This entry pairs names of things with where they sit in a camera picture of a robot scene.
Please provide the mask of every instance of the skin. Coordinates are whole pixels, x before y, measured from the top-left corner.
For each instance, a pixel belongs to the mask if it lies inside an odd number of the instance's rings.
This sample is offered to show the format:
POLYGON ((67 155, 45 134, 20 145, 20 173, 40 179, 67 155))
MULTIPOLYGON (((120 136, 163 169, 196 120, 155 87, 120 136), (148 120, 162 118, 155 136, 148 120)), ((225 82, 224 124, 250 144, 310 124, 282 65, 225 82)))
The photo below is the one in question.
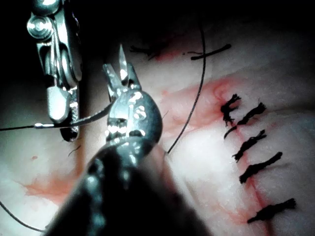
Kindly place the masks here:
MULTIPOLYGON (((310 235, 315 230, 313 38, 301 25, 296 28, 291 22, 281 20, 289 13, 271 14, 266 20, 261 15, 253 17, 242 12, 234 16, 232 12, 228 11, 228 17, 202 14, 206 52, 227 43, 232 47, 206 58, 199 101, 186 132, 165 157, 169 173, 161 181, 166 185, 172 182, 175 191, 184 196, 207 225, 209 235, 310 235), (230 126, 225 126, 220 107, 234 93, 242 98, 237 103, 239 108, 230 114, 236 122, 259 102, 267 110, 223 140, 230 126), (244 141, 263 129, 267 137, 236 163, 232 155, 244 141), (239 183, 238 178, 248 165, 266 161, 278 151, 283 152, 281 160, 245 184, 239 183), (296 209, 276 214, 270 221, 246 223, 263 207, 290 198, 296 200, 296 209)), ((95 20, 82 18, 83 29, 95 20)), ((143 90, 154 98, 162 116, 165 115, 159 145, 168 150, 187 120, 202 74, 202 59, 191 60, 195 55, 187 54, 202 51, 198 24, 191 12, 167 12, 162 19, 148 18, 152 29, 141 28, 138 18, 132 21, 126 32, 114 31, 110 39, 88 36, 97 26, 85 28, 83 42, 89 47, 83 53, 86 64, 80 88, 81 115, 92 114, 108 104, 102 60, 118 69, 118 42, 121 42, 143 90), (151 60, 150 56, 128 50, 131 45, 148 48, 165 41, 167 47, 151 60)), ((23 50, 24 59, 27 53, 36 58, 33 48, 23 50)), ((26 61, 23 65, 26 74, 32 73, 34 64, 35 60, 26 61)), ((22 77, 25 71, 17 71, 16 79, 1 87, 2 127, 49 121, 45 90, 43 83, 38 82, 40 68, 36 69, 38 72, 27 80, 22 77)), ((1 132, 1 201, 25 223, 44 229, 86 163, 104 145, 105 130, 104 118, 82 127, 80 138, 73 143, 63 141, 57 129, 1 132)), ((1 234, 40 235, 0 209, 1 234)))

